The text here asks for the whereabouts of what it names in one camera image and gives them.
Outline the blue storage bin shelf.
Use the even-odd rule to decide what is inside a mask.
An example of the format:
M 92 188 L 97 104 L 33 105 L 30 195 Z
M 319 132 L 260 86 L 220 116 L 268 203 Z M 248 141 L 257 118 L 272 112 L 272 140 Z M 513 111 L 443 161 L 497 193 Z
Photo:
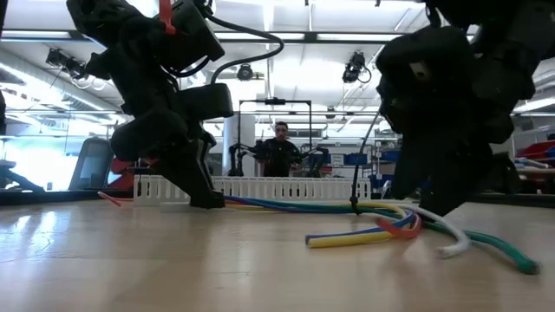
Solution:
M 357 177 L 368 179 L 374 190 L 382 189 L 393 181 L 399 156 L 399 150 L 382 150 L 377 147 L 370 148 L 362 156 L 359 153 L 332 154 L 330 176 L 352 178 L 357 172 Z

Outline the black zip tie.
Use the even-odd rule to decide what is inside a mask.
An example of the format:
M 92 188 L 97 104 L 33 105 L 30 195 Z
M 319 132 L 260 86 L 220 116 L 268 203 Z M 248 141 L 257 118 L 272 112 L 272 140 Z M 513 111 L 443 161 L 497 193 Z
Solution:
M 358 209 L 358 196 L 357 196 L 357 181 L 358 181 L 358 173 L 359 173 L 359 167 L 361 165 L 361 161 L 362 161 L 362 156 L 364 153 L 364 148 L 367 145 L 369 136 L 372 132 L 373 127 L 376 124 L 376 121 L 378 119 L 380 115 L 380 112 L 377 112 L 374 116 L 374 119 L 371 121 L 369 128 L 365 134 L 365 136 L 362 139 L 362 144 L 360 145 L 360 149 L 359 152 L 357 154 L 357 158 L 356 158 L 356 164 L 355 164 L 355 171 L 354 171 L 354 176 L 352 179 L 352 185 L 351 185 L 351 196 L 349 198 L 350 201 L 350 207 L 351 210 L 356 214 L 356 215 L 361 215 L 362 213 L 359 211 Z

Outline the office chair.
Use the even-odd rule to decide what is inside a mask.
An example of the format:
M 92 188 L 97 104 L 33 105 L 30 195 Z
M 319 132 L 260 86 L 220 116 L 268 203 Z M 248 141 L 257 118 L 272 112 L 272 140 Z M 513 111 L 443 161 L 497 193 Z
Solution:
M 70 191 L 100 190 L 108 186 L 108 175 L 114 158 L 110 142 L 100 138 L 86 139 L 82 144 Z

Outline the red plastic bin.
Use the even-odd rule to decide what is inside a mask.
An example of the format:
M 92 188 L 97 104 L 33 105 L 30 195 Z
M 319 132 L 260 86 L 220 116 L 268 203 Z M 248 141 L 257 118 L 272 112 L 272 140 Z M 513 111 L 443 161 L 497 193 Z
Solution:
M 516 153 L 516 158 L 532 159 L 538 162 L 555 162 L 555 140 L 534 143 Z

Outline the red tag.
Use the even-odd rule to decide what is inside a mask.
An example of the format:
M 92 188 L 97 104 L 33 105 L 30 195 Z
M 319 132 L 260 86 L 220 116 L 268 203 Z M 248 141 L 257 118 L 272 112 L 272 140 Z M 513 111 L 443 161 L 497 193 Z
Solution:
M 171 0 L 159 0 L 159 19 L 164 23 L 168 35 L 176 34 L 176 28 L 172 24 L 173 6 Z

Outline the person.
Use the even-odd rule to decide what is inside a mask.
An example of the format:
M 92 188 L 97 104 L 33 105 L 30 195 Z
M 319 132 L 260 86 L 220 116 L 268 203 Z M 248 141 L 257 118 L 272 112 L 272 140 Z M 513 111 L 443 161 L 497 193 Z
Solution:
M 287 140 L 288 124 L 279 121 L 275 125 L 275 137 L 265 140 L 257 148 L 256 159 L 263 165 L 263 176 L 287 178 L 291 168 L 302 162 L 298 148 Z

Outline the black aluminium frame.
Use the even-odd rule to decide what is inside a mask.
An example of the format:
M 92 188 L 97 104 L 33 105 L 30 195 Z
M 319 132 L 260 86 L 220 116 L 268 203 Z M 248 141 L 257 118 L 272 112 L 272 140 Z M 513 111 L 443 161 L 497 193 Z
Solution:
M 257 44 L 274 44 L 277 39 L 285 45 L 349 45 L 383 46 L 386 43 L 402 36 L 403 33 L 395 32 L 268 32 L 264 36 L 239 31 L 217 31 L 215 36 L 222 44 L 239 44 L 251 46 Z M 39 43 L 92 43 L 94 40 L 76 30 L 30 30 L 9 29 L 5 30 L 0 42 L 39 42 Z M 555 120 L 555 96 L 550 99 L 537 100 L 536 108 L 521 109 L 516 112 L 520 118 L 537 118 Z M 92 189 L 85 191 L 62 192 L 7 192 L 0 195 L 0 204 L 4 205 L 30 205 L 38 203 L 58 203 L 96 199 L 98 195 Z

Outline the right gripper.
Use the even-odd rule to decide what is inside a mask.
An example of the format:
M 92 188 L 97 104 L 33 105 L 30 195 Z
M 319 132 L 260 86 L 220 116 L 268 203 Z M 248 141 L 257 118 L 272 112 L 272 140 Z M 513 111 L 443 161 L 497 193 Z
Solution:
M 514 129 L 508 112 L 478 95 L 480 61 L 467 35 L 452 26 L 426 27 L 388 42 L 376 59 L 380 114 L 405 140 L 438 133 L 501 143 Z M 420 207 L 438 216 L 468 201 L 493 169 L 489 144 L 458 146 L 433 170 Z M 427 178 L 420 144 L 404 144 L 391 195 L 404 199 Z

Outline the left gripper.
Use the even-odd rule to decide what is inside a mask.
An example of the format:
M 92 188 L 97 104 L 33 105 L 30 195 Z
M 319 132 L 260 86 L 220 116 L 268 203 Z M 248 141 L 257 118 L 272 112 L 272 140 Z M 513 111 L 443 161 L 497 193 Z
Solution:
M 183 115 L 175 82 L 162 70 L 145 41 L 119 41 L 100 54 L 93 53 L 88 72 L 113 82 L 125 114 L 140 115 L 115 130 L 111 147 L 118 159 L 152 159 L 155 172 L 188 194 L 190 205 L 205 209 L 224 206 L 224 196 L 214 190 L 206 164 L 206 155 L 216 140 L 203 128 L 203 122 L 233 116 L 225 84 L 181 91 Z

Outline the white slotted cable duct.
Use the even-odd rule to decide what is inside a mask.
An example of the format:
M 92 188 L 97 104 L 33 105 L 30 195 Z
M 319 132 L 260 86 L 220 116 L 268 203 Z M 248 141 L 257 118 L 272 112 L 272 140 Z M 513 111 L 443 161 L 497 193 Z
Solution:
M 369 179 L 214 177 L 212 182 L 215 190 L 226 196 L 277 201 L 348 201 L 352 192 L 359 200 L 367 201 L 372 195 Z M 189 199 L 187 193 L 162 176 L 134 177 L 134 203 L 138 206 L 186 204 Z

